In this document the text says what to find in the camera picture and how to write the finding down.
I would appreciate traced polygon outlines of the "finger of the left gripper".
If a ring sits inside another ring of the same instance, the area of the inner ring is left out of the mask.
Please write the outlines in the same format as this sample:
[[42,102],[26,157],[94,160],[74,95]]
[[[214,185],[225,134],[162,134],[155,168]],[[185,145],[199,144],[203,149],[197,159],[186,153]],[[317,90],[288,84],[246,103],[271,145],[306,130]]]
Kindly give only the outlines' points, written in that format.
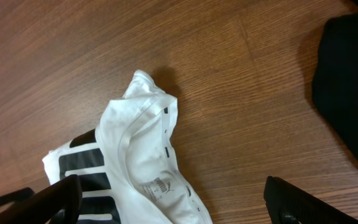
[[20,190],[16,190],[15,192],[2,195],[0,196],[0,207],[11,202],[16,203],[16,202],[21,202],[23,200],[27,200],[34,194],[35,192],[31,188],[26,187]]

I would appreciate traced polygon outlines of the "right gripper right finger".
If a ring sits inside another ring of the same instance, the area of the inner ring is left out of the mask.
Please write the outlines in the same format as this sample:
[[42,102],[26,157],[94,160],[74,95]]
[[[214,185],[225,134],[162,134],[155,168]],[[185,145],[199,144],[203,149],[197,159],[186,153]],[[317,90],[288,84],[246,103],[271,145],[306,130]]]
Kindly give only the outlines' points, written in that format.
[[358,220],[279,177],[267,177],[264,200],[272,224],[358,224]]

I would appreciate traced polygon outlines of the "white t-shirt black print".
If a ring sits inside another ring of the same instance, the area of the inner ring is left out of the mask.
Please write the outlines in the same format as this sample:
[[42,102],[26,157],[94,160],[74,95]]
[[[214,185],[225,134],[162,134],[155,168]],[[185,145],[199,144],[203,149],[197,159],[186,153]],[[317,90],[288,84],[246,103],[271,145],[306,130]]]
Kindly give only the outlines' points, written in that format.
[[51,184],[79,177],[79,223],[211,223],[178,168],[170,142],[177,117],[177,99],[138,70],[95,129],[43,158]]

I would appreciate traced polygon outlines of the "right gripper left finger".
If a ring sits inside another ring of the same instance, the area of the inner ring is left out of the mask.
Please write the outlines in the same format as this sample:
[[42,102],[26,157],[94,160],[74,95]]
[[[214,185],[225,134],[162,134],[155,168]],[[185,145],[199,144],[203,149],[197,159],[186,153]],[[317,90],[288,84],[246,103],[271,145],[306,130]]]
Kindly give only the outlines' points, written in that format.
[[47,223],[59,212],[63,212],[59,223],[76,223],[81,200],[80,178],[69,175],[27,200],[11,202],[12,205],[0,213],[0,224]]

